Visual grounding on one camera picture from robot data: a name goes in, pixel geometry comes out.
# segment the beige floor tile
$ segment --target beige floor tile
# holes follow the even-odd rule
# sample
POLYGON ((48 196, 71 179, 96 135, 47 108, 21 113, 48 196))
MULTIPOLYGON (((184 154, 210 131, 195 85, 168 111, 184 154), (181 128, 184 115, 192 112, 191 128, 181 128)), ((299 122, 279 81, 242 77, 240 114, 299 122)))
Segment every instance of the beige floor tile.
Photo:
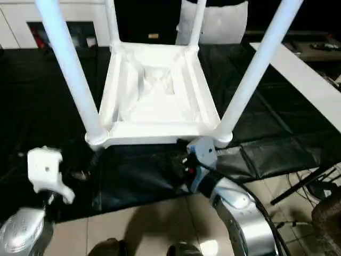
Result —
POLYGON ((287 247, 289 249, 291 256, 306 256, 299 241, 287 243, 287 247))
POLYGON ((233 255, 228 230, 208 199, 202 194, 186 198, 201 247, 217 245, 217 256, 233 255))
MULTIPOLYGON (((289 179, 292 185, 298 182, 298 178, 295 173, 290 174, 289 179)), ((273 198, 277 197, 290 187, 286 175, 269 178, 264 181, 268 186, 273 198)), ((301 189, 298 192, 302 195, 304 193, 301 189)), ((288 221, 311 221, 311 212, 313 207, 308 200, 304 199, 297 193, 293 193, 286 199, 279 202, 277 205, 280 207, 288 221)), ((292 230, 297 238, 310 235, 314 232, 311 225, 298 225, 296 227, 292 227, 292 230)))
POLYGON ((162 255, 170 245, 186 241, 198 246, 185 198, 133 207, 89 218, 89 252, 108 238, 124 239, 129 255, 162 255))
POLYGON ((309 256, 324 256, 324 253, 318 248, 315 235, 307 236, 299 240, 305 253, 309 256))
POLYGON ((44 256, 84 256, 86 255, 87 219, 57 224, 44 256))
MULTIPOLYGON (((250 189, 251 192, 253 192, 255 196, 257 196, 258 199, 263 203, 273 222, 287 221, 279 206, 273 206, 270 204, 272 196, 264 180, 253 181, 245 184, 245 186, 250 189)), ((293 230, 288 225, 280 228, 279 233, 285 242, 293 241, 296 239, 293 230)))
POLYGON ((339 172, 341 173, 341 162, 336 164, 336 168, 338 168, 339 172))

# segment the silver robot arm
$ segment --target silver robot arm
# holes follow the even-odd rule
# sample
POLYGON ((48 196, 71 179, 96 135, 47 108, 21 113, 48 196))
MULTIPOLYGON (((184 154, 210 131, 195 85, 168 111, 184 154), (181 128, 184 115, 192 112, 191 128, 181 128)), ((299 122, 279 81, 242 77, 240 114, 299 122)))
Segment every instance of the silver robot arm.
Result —
POLYGON ((209 198, 228 229, 234 255, 279 255, 269 218, 265 216, 264 208, 259 209, 259 200, 242 185, 210 171, 215 169, 217 162, 212 138, 198 138, 187 146, 187 150, 189 157, 183 164, 195 168, 190 190, 198 190, 209 198))
POLYGON ((36 148, 27 154, 28 178, 34 191, 46 194, 46 201, 38 208, 20 208, 0 228, 0 256, 41 256, 53 236, 54 223, 47 212, 55 197, 71 204, 74 192, 62 182, 59 151, 36 148))

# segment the black stand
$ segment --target black stand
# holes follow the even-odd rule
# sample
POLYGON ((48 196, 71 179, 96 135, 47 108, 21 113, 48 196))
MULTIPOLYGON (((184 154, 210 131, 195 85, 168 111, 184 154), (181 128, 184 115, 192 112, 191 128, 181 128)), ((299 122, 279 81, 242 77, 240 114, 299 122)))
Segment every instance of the black stand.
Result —
POLYGON ((293 185, 291 188, 289 188, 287 191, 276 197, 274 200, 272 200, 270 203, 272 205, 275 205, 276 203, 282 201, 283 199, 287 198, 303 186, 309 184, 310 182, 316 180, 320 175, 322 175, 326 170, 330 169, 333 165, 324 165, 320 166, 316 171, 309 174, 307 177, 305 177, 303 180, 301 180, 299 183, 293 185))

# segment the white table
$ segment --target white table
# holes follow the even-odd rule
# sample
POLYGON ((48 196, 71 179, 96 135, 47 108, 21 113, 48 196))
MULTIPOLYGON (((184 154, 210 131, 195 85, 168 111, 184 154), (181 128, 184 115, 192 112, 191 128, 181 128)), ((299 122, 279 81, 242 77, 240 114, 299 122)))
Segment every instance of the white table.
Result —
MULTIPOLYGON (((250 45, 257 50, 260 43, 250 43, 250 45)), ((278 47, 270 63, 341 132, 339 91, 284 45, 278 47)))

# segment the black shoe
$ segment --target black shoe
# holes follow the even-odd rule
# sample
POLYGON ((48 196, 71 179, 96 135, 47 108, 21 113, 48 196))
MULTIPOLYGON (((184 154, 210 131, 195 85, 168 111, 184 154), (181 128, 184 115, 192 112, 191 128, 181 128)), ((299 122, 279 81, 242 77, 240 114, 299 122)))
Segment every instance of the black shoe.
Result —
POLYGON ((110 238, 96 244, 88 256, 127 256, 127 247, 124 241, 110 238))
POLYGON ((194 245, 180 242, 169 247, 167 256, 202 256, 202 254, 194 245))

